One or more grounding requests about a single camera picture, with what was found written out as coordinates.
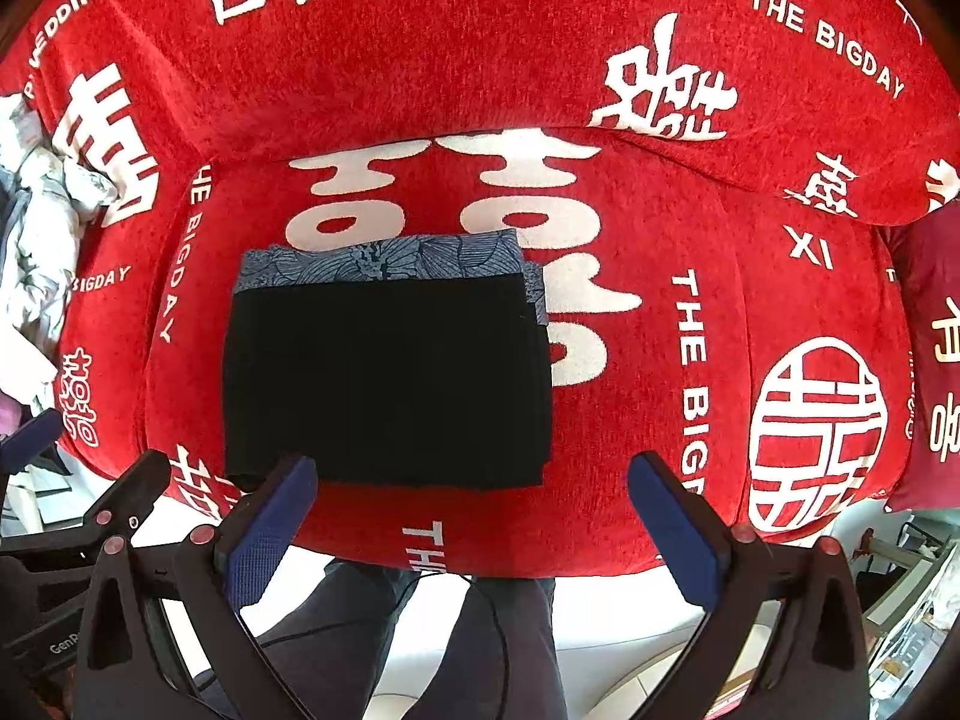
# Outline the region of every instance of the white floor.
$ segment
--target white floor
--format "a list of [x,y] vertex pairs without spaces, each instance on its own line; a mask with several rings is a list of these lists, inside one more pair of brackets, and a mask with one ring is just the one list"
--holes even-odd
[[[109,484],[83,474],[95,497]],[[861,502],[838,517],[832,534],[848,555],[867,527],[893,539],[907,515],[885,514],[877,501]],[[179,541],[205,519],[169,499],[157,502],[134,545]],[[314,589],[330,557],[291,548],[261,602],[243,611],[256,634],[268,630]],[[376,692],[419,696],[440,663],[467,584],[436,576],[421,582],[397,624],[390,659]],[[180,604],[168,607],[179,645],[191,671],[208,667]],[[666,568],[615,577],[560,579],[554,605],[554,632],[571,720],[580,720],[625,675],[692,635],[701,610],[683,601]],[[773,624],[775,605],[761,615]]]

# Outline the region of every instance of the blue gripper pad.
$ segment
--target blue gripper pad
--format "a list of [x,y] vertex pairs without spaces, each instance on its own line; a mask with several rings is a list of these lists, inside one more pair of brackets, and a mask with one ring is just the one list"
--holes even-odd
[[224,595],[234,611],[257,603],[317,497],[317,466],[301,458],[248,524],[224,567]]
[[627,475],[630,500],[686,603],[712,611],[719,600],[726,567],[680,502],[681,496],[692,493],[684,490],[679,481],[668,485],[661,471],[670,471],[665,466],[658,471],[653,463],[664,464],[645,453],[632,459]]
[[40,452],[54,445],[64,432],[64,418],[56,409],[47,409],[0,442],[0,473],[16,474]]

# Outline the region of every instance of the black folded cloth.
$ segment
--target black folded cloth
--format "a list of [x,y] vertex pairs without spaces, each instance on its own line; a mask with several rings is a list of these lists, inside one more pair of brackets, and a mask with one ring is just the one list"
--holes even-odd
[[[551,433],[542,282],[537,294],[512,230],[480,238],[249,253],[224,347],[227,477],[248,490],[299,453],[327,481],[542,484]],[[451,241],[463,243],[462,272],[449,257],[424,266],[424,247]],[[419,259],[408,245],[397,271],[384,248],[407,242]]]

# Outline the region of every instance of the leaf pattern fabric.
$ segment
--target leaf pattern fabric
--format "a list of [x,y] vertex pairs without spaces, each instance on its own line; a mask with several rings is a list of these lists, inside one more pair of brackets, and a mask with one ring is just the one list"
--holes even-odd
[[267,287],[395,279],[483,278],[523,274],[536,323],[547,323],[544,269],[523,259],[517,231],[473,235],[411,235],[333,251],[273,245],[248,251],[233,294]]

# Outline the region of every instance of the dark red cushion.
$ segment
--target dark red cushion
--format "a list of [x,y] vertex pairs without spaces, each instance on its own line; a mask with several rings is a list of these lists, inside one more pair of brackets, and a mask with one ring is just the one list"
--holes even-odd
[[887,231],[913,344],[913,439],[890,498],[901,509],[960,507],[960,203]]

